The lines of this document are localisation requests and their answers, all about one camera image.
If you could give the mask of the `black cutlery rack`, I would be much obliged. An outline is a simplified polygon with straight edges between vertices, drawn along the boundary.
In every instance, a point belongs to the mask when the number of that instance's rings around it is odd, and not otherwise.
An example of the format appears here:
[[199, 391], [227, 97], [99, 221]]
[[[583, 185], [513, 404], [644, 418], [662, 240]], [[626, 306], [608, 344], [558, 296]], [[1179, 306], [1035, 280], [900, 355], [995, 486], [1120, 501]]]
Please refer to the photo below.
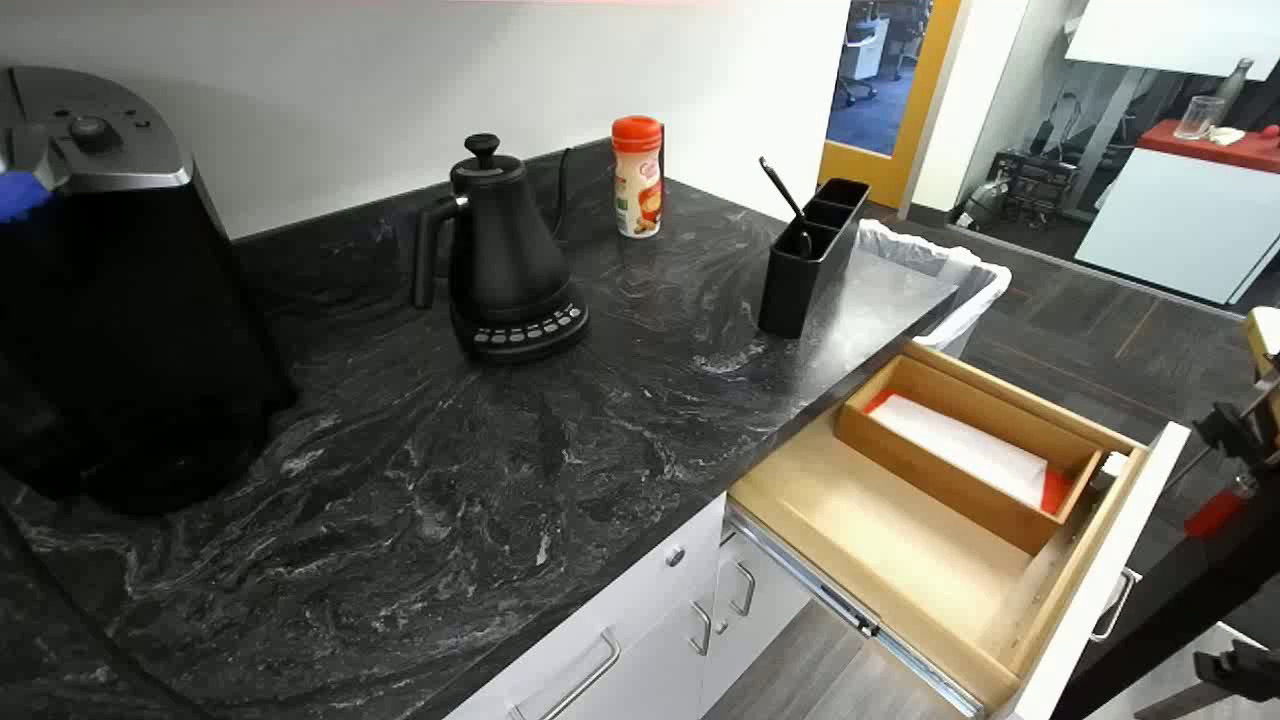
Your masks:
[[769, 336], [798, 339], [814, 304], [844, 275], [864, 197], [860, 181], [823, 181], [778, 237], [756, 317]]

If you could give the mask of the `small wooden drawer compartment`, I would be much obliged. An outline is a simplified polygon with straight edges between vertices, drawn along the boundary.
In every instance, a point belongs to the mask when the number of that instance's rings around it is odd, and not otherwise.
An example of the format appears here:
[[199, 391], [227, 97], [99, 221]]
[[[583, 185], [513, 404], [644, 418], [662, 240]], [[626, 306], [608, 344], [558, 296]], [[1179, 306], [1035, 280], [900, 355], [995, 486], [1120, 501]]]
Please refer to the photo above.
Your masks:
[[1068, 522], [1104, 465], [1080, 418], [919, 344], [844, 401], [835, 435], [1021, 550]]

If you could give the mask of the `open wooden drawer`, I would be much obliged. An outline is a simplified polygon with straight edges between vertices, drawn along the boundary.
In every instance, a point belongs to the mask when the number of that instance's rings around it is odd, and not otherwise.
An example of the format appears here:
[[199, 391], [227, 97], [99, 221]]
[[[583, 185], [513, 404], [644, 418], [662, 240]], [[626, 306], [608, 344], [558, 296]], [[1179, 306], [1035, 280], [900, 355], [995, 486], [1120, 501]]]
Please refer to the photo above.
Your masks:
[[[915, 401], [1049, 465], [1021, 503], [883, 424]], [[908, 344], [733, 485], [744, 531], [966, 717], [1049, 720], [1120, 597], [1183, 424], [1134, 441]]]

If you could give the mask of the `white paper in compartment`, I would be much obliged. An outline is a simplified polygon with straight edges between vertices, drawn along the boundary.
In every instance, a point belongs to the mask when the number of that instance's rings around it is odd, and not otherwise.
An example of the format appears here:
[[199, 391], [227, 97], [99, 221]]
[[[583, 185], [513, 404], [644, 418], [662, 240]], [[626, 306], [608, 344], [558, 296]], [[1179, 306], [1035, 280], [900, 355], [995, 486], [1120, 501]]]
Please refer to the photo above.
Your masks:
[[900, 391], [883, 394], [874, 407], [874, 418], [1027, 508], [1049, 503], [1049, 460], [1035, 451], [1024, 451]]

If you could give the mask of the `black gooseneck electric kettle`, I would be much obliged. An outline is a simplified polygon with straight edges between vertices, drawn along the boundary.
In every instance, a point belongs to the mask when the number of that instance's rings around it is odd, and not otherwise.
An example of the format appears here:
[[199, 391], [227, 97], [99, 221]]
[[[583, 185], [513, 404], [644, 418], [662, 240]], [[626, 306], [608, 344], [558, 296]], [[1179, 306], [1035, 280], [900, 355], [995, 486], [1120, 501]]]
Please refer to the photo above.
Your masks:
[[469, 360], [522, 365], [575, 344], [589, 306], [525, 163], [499, 150], [498, 133], [471, 133], [463, 146], [453, 190], [419, 215], [414, 304], [433, 304], [438, 247], [448, 240], [448, 317]]

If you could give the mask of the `orange lidded seasoning bottle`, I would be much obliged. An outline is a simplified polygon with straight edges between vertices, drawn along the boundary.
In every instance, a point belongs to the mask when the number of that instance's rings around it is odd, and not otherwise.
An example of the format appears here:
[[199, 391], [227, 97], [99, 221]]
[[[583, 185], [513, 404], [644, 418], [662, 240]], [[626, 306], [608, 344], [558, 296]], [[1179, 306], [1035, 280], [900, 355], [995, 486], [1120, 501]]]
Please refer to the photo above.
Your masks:
[[611, 125], [611, 207], [628, 240], [648, 240], [665, 221], [665, 125], [653, 115], [621, 115]]

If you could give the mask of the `white lower cabinet doors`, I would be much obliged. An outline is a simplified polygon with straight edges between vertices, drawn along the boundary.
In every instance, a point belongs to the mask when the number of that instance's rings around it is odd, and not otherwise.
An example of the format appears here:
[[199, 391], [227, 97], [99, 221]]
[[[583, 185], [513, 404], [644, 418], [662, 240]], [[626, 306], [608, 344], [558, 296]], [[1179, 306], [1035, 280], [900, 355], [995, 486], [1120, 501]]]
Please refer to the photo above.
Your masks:
[[448, 720], [699, 720], [803, 604], [716, 495]]

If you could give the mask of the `yellow framed doorway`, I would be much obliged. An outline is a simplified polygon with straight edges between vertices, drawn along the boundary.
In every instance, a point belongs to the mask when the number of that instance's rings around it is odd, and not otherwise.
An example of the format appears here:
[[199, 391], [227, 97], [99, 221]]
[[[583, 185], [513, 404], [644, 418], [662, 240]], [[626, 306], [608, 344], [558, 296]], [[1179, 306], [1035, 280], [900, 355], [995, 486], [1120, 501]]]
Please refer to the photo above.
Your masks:
[[823, 181], [860, 181], [879, 207], [908, 204], [956, 20], [959, 0], [850, 0]]

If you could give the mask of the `white red reception desk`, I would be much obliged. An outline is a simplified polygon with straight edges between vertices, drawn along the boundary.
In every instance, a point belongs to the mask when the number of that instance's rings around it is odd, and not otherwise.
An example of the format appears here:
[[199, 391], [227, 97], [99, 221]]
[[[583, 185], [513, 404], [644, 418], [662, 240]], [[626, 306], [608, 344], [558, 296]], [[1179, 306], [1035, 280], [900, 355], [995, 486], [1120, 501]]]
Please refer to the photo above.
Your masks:
[[1154, 125], [1080, 240], [1083, 264], [1237, 304], [1280, 251], [1280, 129], [1233, 145]]

